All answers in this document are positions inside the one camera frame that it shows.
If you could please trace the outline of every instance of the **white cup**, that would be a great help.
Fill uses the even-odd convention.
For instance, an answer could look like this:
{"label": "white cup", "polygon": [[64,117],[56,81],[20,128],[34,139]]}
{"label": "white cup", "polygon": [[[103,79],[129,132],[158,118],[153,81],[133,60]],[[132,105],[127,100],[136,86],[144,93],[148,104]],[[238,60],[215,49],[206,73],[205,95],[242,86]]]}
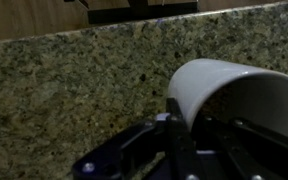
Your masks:
{"label": "white cup", "polygon": [[216,91],[230,85],[220,119],[242,117],[288,136],[288,75],[219,60],[198,59],[180,67],[169,85],[189,130],[198,111]]}

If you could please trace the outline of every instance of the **black metal clamp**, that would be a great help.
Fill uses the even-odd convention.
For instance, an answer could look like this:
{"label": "black metal clamp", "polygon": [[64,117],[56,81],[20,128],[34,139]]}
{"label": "black metal clamp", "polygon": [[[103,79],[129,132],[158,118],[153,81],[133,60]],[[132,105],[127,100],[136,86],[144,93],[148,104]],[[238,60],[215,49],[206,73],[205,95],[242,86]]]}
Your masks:
{"label": "black metal clamp", "polygon": [[[89,4],[85,0],[78,0],[89,10]],[[168,16],[197,13],[196,2],[165,4],[149,6],[148,0],[128,0],[129,8],[116,8],[106,10],[89,10],[88,19],[90,24],[114,23],[123,21],[155,19]]]}
{"label": "black metal clamp", "polygon": [[74,179],[130,179],[161,151],[165,158],[144,179],[288,179],[288,137],[242,118],[225,124],[201,114],[189,133],[175,99],[167,111],[165,121],[136,124],[86,154],[72,167]]}

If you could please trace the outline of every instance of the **granite countertop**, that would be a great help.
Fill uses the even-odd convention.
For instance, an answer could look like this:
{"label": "granite countertop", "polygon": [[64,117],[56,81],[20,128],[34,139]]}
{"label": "granite countertop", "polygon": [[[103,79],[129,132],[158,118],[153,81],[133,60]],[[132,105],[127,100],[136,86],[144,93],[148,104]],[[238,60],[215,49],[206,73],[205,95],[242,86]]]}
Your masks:
{"label": "granite countertop", "polygon": [[163,112],[172,74],[197,58],[288,74],[288,3],[0,42],[0,179],[63,179]]}

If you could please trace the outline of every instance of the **white mug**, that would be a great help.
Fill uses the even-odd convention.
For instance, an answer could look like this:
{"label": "white mug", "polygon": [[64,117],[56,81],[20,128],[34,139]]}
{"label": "white mug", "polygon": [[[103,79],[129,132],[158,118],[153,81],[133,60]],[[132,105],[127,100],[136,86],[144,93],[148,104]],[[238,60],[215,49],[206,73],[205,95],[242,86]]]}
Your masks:
{"label": "white mug", "polygon": [[189,130],[206,100],[230,85],[220,119],[242,117],[288,136],[288,75],[219,60],[198,59],[180,67],[169,85]]}

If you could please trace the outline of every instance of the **speckled granite surface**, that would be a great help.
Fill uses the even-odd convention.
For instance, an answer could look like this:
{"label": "speckled granite surface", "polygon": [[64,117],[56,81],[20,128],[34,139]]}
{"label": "speckled granite surface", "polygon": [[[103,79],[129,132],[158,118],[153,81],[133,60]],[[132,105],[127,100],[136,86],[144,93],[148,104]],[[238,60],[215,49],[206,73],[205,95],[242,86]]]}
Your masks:
{"label": "speckled granite surface", "polygon": [[202,57],[288,74],[288,3],[0,42],[0,179],[62,179]]}

